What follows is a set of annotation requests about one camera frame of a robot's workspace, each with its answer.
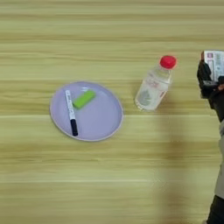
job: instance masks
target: marker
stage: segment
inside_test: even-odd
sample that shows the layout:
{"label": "marker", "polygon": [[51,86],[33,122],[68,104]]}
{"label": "marker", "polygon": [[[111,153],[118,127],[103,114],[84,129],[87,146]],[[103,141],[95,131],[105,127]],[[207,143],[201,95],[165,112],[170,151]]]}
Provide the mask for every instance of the marker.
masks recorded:
{"label": "marker", "polygon": [[74,106],[73,106],[70,90],[66,90],[66,105],[67,105],[69,119],[70,119],[70,123],[72,127],[73,136],[77,137],[78,136],[77,123],[75,120]]}

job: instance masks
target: plate rim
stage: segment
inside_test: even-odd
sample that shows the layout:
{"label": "plate rim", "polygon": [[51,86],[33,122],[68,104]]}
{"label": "plate rim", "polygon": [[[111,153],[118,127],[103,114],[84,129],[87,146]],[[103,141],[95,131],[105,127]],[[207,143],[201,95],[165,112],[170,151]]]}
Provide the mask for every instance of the plate rim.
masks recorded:
{"label": "plate rim", "polygon": [[[116,101],[118,102],[118,105],[119,105],[119,108],[120,108],[120,110],[121,110],[121,121],[120,121],[120,123],[119,123],[119,125],[117,125],[117,127],[115,128],[115,130],[112,132],[112,133],[110,133],[109,135],[107,135],[107,136],[105,136],[105,137],[102,137],[102,138],[97,138],[97,139],[94,139],[94,140],[90,140],[90,139],[86,139],[86,138],[81,138],[81,137],[77,137],[77,136],[73,136],[73,135],[71,135],[71,134],[69,134],[69,133],[66,133],[54,120],[53,120],[53,116],[52,116],[52,106],[53,106],[53,98],[54,98],[54,96],[60,91],[60,90],[62,90],[62,88],[65,88],[66,86],[70,86],[70,85],[73,85],[73,84],[75,84],[75,83],[83,83],[83,82],[86,82],[86,83],[89,83],[89,84],[91,84],[91,85],[96,85],[96,86],[98,86],[98,87],[100,87],[100,88],[103,88],[103,89],[106,89],[108,92],[110,92],[113,96],[114,96],[114,98],[116,99]],[[66,136],[68,136],[68,137],[71,137],[72,139],[76,139],[76,140],[79,140],[79,141],[83,141],[83,142],[100,142],[100,141],[103,141],[103,140],[106,140],[106,139],[108,139],[108,138],[110,138],[110,137],[112,137],[120,128],[121,128],[121,126],[122,126],[122,124],[123,124],[123,105],[122,105],[122,103],[120,102],[120,100],[118,99],[118,97],[112,92],[112,91],[110,91],[108,88],[106,88],[106,87],[104,87],[103,85],[100,85],[100,84],[98,84],[98,83],[96,83],[96,82],[92,82],[92,81],[85,81],[85,80],[79,80],[79,81],[72,81],[72,82],[69,82],[69,83],[67,83],[66,85],[64,85],[64,86],[62,86],[62,87],[60,87],[60,88],[58,88],[55,92],[54,92],[54,94],[53,94],[53,96],[52,96],[52,98],[51,98],[51,100],[50,100],[50,107],[49,107],[49,110],[50,110],[50,117],[51,117],[51,119],[52,119],[52,122],[54,123],[54,125],[64,134],[64,135],[66,135]]]}

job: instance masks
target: bottle label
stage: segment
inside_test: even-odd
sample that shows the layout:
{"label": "bottle label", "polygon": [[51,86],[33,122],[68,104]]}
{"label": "bottle label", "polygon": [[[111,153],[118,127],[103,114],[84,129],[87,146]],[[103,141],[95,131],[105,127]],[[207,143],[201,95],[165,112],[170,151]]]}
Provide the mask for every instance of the bottle label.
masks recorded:
{"label": "bottle label", "polygon": [[169,87],[169,83],[156,80],[152,75],[143,80],[136,96],[136,104],[142,109],[155,109],[162,101]]}

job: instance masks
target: black marker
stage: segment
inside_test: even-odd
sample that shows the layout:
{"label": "black marker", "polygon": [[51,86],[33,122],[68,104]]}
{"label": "black marker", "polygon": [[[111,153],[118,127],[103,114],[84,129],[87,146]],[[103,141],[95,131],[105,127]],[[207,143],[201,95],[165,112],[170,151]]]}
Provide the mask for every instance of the black marker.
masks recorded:
{"label": "black marker", "polygon": [[75,120],[74,106],[73,106],[70,90],[66,90],[66,105],[67,105],[69,119],[70,119],[70,123],[72,127],[73,136],[77,137],[78,136],[77,123]]}

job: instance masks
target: wood grain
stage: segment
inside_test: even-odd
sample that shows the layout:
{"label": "wood grain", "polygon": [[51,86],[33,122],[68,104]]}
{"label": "wood grain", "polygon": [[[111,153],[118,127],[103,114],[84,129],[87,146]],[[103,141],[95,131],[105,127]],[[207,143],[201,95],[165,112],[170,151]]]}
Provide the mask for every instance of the wood grain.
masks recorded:
{"label": "wood grain", "polygon": [[[0,0],[1,224],[201,223],[221,155],[200,99],[200,53],[223,48],[222,0]],[[178,58],[156,112],[133,98],[164,54]],[[107,141],[77,142],[49,116],[57,88],[95,81],[121,100]]]}

